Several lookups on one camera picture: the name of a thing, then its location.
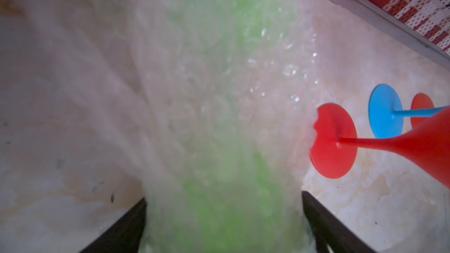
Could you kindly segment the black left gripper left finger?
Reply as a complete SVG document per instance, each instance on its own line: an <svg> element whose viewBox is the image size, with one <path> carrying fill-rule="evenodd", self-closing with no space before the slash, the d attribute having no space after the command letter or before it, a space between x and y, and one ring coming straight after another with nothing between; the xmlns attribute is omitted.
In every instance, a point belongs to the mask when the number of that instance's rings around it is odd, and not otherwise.
<svg viewBox="0 0 450 253"><path fill-rule="evenodd" d="M137 253L146 222L146 201L142 198L81 253Z"/></svg>

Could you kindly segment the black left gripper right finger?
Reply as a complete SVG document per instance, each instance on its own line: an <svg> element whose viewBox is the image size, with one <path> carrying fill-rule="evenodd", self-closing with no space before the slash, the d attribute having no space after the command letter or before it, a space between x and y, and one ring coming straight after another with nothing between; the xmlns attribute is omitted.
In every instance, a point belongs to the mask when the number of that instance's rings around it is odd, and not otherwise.
<svg viewBox="0 0 450 253"><path fill-rule="evenodd" d="M302 192L302 202L318 253L375 253L309 192Z"/></svg>

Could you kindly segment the pink red glass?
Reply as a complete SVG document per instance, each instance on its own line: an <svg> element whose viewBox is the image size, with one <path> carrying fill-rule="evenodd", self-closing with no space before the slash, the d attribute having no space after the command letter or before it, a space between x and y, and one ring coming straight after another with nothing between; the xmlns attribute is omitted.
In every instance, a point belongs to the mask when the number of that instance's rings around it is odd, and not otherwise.
<svg viewBox="0 0 450 253"><path fill-rule="evenodd" d="M358 148L387 151L410 160L439 183L450 185L450 111L442 110L394 138L358 138L349 113L333 103L318 108L317 133L310 159L324 177L339 179L355 163Z"/></svg>

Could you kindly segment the blue wine glass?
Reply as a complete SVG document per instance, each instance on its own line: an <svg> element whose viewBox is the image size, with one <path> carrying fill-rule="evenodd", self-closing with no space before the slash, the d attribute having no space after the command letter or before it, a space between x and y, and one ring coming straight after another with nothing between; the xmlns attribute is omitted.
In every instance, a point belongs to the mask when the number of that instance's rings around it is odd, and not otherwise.
<svg viewBox="0 0 450 253"><path fill-rule="evenodd" d="M396 90L387 84L379 84L370 95L368 116L374 136L378 139L386 139L402 134L405 118L431 118L446 108L449 106L404 110Z"/></svg>

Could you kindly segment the red wine glass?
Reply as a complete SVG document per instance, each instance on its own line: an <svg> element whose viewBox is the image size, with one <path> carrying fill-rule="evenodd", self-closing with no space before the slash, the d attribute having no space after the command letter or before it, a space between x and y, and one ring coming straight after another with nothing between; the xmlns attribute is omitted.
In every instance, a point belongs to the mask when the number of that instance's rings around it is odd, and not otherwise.
<svg viewBox="0 0 450 253"><path fill-rule="evenodd" d="M429 108L434 108L434 103L432 102L432 99L424 93L416 94L416 96L412 100L411 109L412 110L421 110L421 109L429 109ZM410 121L411 121L412 129L419 126L427 119L428 119L427 117L411 117Z"/></svg>

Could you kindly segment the bright green glass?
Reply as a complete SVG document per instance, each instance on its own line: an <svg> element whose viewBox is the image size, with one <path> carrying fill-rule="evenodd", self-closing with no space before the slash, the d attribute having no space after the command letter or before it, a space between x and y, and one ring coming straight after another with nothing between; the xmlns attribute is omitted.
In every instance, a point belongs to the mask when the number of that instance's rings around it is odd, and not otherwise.
<svg viewBox="0 0 450 253"><path fill-rule="evenodd" d="M149 0L142 253L311 253L300 182L315 133L300 0Z"/></svg>

